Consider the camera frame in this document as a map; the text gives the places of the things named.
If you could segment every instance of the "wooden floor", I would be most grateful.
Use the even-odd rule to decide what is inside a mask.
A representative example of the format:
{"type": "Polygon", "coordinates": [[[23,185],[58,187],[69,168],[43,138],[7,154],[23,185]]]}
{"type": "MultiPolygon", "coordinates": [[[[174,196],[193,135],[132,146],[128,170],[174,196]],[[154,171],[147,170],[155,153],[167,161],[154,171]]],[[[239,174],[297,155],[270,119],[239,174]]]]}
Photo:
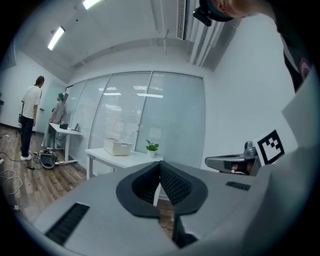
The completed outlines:
{"type": "MultiPolygon", "coordinates": [[[[35,163],[33,160],[28,161],[29,166],[41,168],[39,170],[30,170],[26,167],[27,162],[19,161],[21,152],[20,134],[16,130],[0,126],[0,134],[8,134],[9,141],[0,139],[0,152],[5,152],[13,160],[11,161],[4,154],[0,157],[4,159],[3,170],[12,169],[16,171],[16,175],[22,180],[22,187],[14,194],[7,197],[10,204],[18,205],[23,210],[25,218],[33,223],[39,214],[50,204],[61,198],[64,194],[86,181],[86,170],[78,164],[57,165],[54,169],[41,168],[41,164],[35,163]]],[[[31,137],[30,150],[39,152],[43,150],[41,143],[43,136],[34,133],[31,137]]],[[[7,171],[0,176],[11,177],[13,173],[7,171]]],[[[6,179],[1,178],[0,183],[3,184],[6,179]]],[[[8,180],[2,186],[5,195],[15,192],[21,182],[18,178],[8,180]]],[[[157,207],[160,210],[160,225],[163,231],[172,237],[174,226],[173,206],[169,201],[159,200],[157,207]]]]}

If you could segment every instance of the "white desk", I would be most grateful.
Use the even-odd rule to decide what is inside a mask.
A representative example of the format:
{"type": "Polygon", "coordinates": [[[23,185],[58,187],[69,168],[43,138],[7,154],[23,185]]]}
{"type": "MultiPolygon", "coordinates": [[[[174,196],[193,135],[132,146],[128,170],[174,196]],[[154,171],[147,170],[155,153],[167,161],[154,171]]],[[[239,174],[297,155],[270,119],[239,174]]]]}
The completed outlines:
{"type": "Polygon", "coordinates": [[[70,144],[70,135],[81,135],[81,133],[71,131],[68,127],[67,129],[61,129],[57,123],[49,123],[53,129],[59,134],[65,134],[65,149],[64,149],[64,162],[55,162],[56,165],[65,165],[69,163],[75,163],[77,160],[69,160],[69,144],[70,144]]]}
{"type": "MultiPolygon", "coordinates": [[[[155,161],[162,161],[162,156],[149,157],[146,153],[131,151],[130,155],[111,155],[104,148],[86,149],[86,179],[89,180],[94,176],[93,174],[93,161],[97,160],[100,163],[110,166],[117,171],[124,170],[125,168],[137,166],[145,163],[152,163],[155,161]]],[[[153,205],[157,206],[160,194],[160,184],[156,189],[154,195],[153,205]]]]}

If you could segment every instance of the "person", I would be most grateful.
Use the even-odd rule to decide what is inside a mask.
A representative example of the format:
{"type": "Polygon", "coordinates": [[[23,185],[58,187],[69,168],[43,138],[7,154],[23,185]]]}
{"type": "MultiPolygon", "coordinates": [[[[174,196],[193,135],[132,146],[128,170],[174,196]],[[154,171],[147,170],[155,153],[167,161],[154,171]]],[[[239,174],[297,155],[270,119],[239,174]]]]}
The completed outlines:
{"type": "Polygon", "coordinates": [[[288,3],[285,0],[200,0],[199,3],[204,13],[218,22],[228,22],[257,13],[273,19],[281,35],[284,63],[291,75],[294,90],[299,89],[313,64],[302,40],[312,40],[305,25],[306,21],[312,22],[312,12],[316,10],[309,3],[288,3]]]}
{"type": "Polygon", "coordinates": [[[21,123],[21,161],[31,160],[31,151],[29,150],[32,128],[36,125],[38,105],[41,98],[41,87],[44,85],[45,78],[41,75],[35,85],[30,86],[22,98],[21,123]]]}
{"type": "MultiPolygon", "coordinates": [[[[59,93],[56,100],[57,103],[55,104],[55,107],[52,111],[52,116],[49,119],[49,123],[62,124],[67,117],[67,110],[64,103],[65,96],[62,93],[59,93]]],[[[44,133],[43,143],[41,144],[41,146],[43,148],[53,148],[55,139],[56,130],[53,129],[50,124],[48,124],[48,127],[44,133]]]]}

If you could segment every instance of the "door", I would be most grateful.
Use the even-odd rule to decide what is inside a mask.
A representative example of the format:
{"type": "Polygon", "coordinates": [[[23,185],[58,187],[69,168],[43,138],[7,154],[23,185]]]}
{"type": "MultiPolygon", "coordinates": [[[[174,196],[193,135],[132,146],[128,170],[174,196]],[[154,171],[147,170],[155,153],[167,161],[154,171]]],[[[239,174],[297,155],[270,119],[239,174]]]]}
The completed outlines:
{"type": "Polygon", "coordinates": [[[49,119],[52,115],[52,109],[55,107],[59,93],[63,93],[66,87],[52,81],[44,95],[41,96],[40,106],[37,111],[36,131],[44,133],[48,127],[49,119]]]}

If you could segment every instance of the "gray pants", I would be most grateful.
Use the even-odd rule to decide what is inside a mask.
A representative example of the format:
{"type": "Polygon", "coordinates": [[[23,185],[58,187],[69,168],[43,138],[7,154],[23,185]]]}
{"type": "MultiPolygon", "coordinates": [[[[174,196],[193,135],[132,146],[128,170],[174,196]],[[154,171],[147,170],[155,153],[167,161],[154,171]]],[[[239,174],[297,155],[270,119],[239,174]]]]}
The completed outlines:
{"type": "Polygon", "coordinates": [[[52,128],[50,124],[48,124],[47,129],[44,133],[43,138],[43,147],[44,148],[54,148],[56,141],[56,130],[52,128]]]}

